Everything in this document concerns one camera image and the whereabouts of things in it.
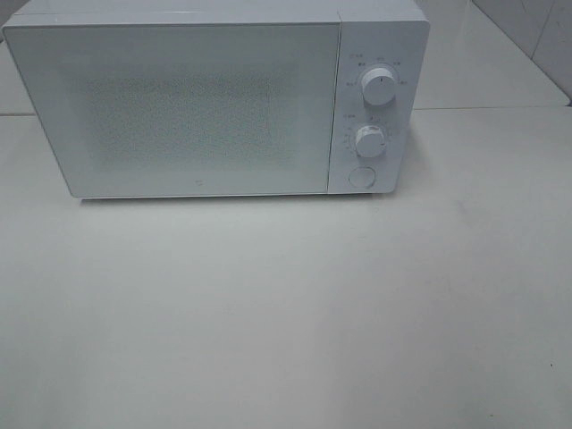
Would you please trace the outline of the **white round door button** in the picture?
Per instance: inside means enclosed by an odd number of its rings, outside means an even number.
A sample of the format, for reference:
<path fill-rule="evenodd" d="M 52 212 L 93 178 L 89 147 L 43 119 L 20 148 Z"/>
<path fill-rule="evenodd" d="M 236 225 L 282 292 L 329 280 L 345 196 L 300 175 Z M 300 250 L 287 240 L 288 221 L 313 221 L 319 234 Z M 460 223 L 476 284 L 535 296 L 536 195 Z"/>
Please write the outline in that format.
<path fill-rule="evenodd" d="M 369 189 L 375 183 L 375 170 L 367 166 L 359 166 L 349 174 L 349 183 L 360 189 Z"/>

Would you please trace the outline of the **white microwave knob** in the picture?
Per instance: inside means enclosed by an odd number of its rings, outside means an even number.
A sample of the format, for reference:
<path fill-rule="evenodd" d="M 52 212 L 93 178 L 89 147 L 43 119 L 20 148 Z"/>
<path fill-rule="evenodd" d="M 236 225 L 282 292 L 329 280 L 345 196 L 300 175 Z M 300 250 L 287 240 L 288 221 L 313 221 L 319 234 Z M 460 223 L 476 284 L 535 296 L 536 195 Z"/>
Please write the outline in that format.
<path fill-rule="evenodd" d="M 387 147 L 385 131 L 374 125 L 359 128 L 355 134 L 355 149 L 364 158 L 381 156 Z"/>
<path fill-rule="evenodd" d="M 379 107 L 389 104 L 397 91 L 397 74 L 386 64 L 376 64 L 367 69 L 359 78 L 364 102 Z"/>

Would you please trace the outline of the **white microwave door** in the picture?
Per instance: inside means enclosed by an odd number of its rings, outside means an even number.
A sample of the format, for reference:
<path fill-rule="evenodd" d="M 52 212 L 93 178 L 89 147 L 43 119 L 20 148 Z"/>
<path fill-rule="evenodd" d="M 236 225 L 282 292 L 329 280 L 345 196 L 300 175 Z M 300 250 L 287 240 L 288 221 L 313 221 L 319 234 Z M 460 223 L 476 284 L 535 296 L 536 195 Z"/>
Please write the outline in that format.
<path fill-rule="evenodd" d="M 335 24 L 5 35 L 74 197 L 326 190 Z"/>

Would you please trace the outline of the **white microwave oven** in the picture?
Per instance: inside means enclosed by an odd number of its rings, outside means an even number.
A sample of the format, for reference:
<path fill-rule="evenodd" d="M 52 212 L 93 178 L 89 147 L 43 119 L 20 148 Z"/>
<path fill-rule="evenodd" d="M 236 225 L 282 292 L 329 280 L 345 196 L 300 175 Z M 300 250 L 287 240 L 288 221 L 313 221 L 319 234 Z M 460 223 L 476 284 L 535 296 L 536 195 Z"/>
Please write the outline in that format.
<path fill-rule="evenodd" d="M 82 199 L 392 192 L 429 31 L 412 1 L 30 1 L 2 28 Z"/>

